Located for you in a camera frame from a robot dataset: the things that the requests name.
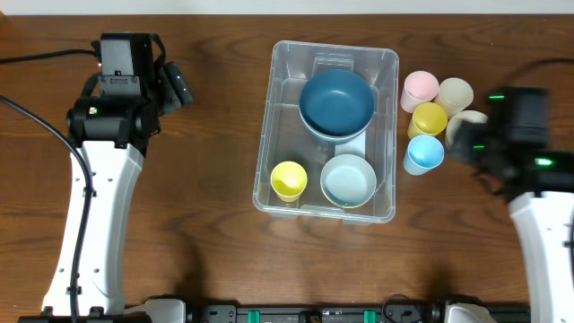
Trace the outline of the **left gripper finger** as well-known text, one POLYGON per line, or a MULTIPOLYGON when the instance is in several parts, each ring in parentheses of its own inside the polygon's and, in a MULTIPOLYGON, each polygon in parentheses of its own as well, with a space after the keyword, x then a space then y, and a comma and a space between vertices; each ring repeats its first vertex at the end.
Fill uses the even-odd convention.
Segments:
POLYGON ((169 77, 172 86, 181 101, 182 107, 191 104, 193 102, 193 95, 187 86, 187 81, 181 73, 178 65, 175 62, 168 62, 163 69, 169 77))
POLYGON ((160 77, 161 92, 163 98, 160 114, 167 115, 180 109, 182 107, 182 104, 178 98, 178 95, 176 94, 174 87, 172 86, 169 77, 167 76, 163 68, 159 72, 159 77, 160 77))

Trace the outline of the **light grey bowl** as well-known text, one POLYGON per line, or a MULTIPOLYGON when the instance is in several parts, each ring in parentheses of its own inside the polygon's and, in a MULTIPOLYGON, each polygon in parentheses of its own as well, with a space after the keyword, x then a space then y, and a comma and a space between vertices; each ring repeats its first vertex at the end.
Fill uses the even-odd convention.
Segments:
POLYGON ((321 171, 320 187, 325 180, 367 180, 377 187, 376 173, 370 164, 352 154, 341 154, 329 160, 321 171))

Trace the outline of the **yellow bowl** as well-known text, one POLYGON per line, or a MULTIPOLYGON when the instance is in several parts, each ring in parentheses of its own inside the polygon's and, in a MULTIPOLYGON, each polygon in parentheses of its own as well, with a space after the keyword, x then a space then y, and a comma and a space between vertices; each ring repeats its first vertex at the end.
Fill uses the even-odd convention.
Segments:
POLYGON ((341 208, 365 205, 374 195, 376 184, 367 180, 325 180, 321 189, 326 199, 341 208))

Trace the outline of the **dark blue bowl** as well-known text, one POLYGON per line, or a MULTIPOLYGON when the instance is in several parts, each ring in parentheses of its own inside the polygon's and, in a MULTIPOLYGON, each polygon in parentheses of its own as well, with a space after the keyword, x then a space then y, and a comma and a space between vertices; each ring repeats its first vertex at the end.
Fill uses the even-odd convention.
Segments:
POLYGON ((342 69, 313 76, 300 93, 301 118, 322 135, 360 133, 372 120, 375 108, 370 86, 357 74, 342 69))
POLYGON ((323 134, 319 131, 317 131, 316 129, 314 129, 310 123, 308 121, 306 121, 303 116, 300 116, 301 121, 304 125, 304 127, 317 139, 322 140, 322 141, 326 141, 329 143, 333 143, 333 144, 346 144, 351 142, 352 140, 354 140, 355 138, 359 137, 360 135, 362 135, 367 128, 370 126, 370 123, 368 123, 363 129, 361 129, 360 131, 353 133, 351 135, 343 135, 343 136, 334 136, 334 135, 326 135, 323 134))

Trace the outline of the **yellow cup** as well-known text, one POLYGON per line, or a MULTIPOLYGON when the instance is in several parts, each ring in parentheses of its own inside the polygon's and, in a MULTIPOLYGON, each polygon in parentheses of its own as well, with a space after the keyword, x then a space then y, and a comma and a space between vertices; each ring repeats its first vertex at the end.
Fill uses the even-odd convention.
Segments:
POLYGON ((270 180, 274 193, 283 202, 290 203, 302 195, 308 184, 308 175, 297 162, 283 161, 273 168, 270 180))
POLYGON ((439 104, 425 102, 414 110, 407 135, 410 139, 418 135, 436 136, 446 129, 447 124, 446 111, 439 104))

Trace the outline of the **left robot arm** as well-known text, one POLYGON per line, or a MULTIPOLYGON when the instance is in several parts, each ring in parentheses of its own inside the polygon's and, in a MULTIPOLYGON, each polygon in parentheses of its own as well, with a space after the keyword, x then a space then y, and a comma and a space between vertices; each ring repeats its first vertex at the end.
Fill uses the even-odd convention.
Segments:
POLYGON ((97 44, 101 70, 66 114, 73 184, 44 317, 123 313, 126 227, 147 147, 161 116, 193 100, 178 66, 153 54, 158 35, 104 33, 97 44))

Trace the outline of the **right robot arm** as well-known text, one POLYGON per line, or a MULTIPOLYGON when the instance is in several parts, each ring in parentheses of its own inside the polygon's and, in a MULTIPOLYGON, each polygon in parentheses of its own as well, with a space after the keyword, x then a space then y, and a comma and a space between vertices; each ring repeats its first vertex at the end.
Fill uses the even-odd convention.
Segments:
POLYGON ((526 267, 531 320, 573 320, 573 155, 520 142, 484 123, 461 122, 451 157, 504 198, 526 267))

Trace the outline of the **clear plastic storage container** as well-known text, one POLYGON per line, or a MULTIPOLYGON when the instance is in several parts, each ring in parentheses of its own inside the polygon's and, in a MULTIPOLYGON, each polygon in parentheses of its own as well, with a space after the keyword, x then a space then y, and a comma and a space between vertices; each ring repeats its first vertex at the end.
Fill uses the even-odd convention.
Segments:
POLYGON ((272 216, 299 215, 341 219, 368 225, 388 223, 396 214, 396 123, 399 57, 390 48, 365 48, 281 40, 274 45, 260 139, 253 202, 272 216), (342 69, 370 86, 376 108, 366 132, 366 161, 377 176, 373 197, 362 206, 343 209, 329 202, 319 184, 336 144, 314 137, 300 118, 299 99, 316 74, 342 69), (308 185, 296 201, 283 202, 273 191, 271 173, 280 162, 300 164, 308 185))

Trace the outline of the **small cream bowl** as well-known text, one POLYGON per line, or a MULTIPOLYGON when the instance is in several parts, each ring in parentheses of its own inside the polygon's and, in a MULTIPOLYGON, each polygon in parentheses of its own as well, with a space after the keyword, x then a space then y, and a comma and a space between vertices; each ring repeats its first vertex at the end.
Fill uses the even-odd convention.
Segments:
POLYGON ((455 134, 463 121, 471 123, 486 123, 488 117, 476 110, 463 110, 454 115, 448 122, 445 134, 445 146, 449 149, 454 141, 455 134))

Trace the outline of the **cream cup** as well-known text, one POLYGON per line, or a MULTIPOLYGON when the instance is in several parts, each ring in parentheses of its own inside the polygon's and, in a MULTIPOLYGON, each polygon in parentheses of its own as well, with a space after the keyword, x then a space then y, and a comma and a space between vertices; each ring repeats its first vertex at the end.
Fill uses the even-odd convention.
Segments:
POLYGON ((439 92, 434 102, 440 105, 448 118, 463 111, 474 100, 474 90, 471 85, 460 78, 451 77, 439 85, 439 92))

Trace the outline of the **light blue cup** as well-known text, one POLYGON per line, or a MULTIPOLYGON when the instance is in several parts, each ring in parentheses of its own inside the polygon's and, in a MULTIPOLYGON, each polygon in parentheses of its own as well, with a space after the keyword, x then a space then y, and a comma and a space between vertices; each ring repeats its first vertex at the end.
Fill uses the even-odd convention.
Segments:
POLYGON ((407 173, 421 176, 440 166, 444 158, 445 149, 439 139, 431 135, 418 135, 407 145, 403 166, 407 173))

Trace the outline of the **pink cup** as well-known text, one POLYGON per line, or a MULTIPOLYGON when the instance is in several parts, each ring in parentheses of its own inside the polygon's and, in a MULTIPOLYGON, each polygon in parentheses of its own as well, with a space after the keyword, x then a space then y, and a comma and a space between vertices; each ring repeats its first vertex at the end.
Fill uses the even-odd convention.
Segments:
POLYGON ((421 104, 433 100, 439 92, 439 81, 427 71, 415 71, 410 73, 404 80, 401 94, 401 108, 408 113, 421 104))

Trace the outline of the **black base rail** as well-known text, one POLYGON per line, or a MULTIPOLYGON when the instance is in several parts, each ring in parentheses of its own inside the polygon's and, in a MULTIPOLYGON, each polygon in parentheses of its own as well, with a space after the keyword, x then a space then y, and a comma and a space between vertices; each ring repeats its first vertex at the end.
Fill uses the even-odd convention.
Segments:
POLYGON ((378 306, 363 307, 245 307, 216 304, 197 307, 177 298, 151 298, 122 314, 106 314, 96 307, 77 322, 181 322, 181 323, 527 323, 530 307, 523 303, 484 303, 473 297, 419 301, 402 294, 378 306))

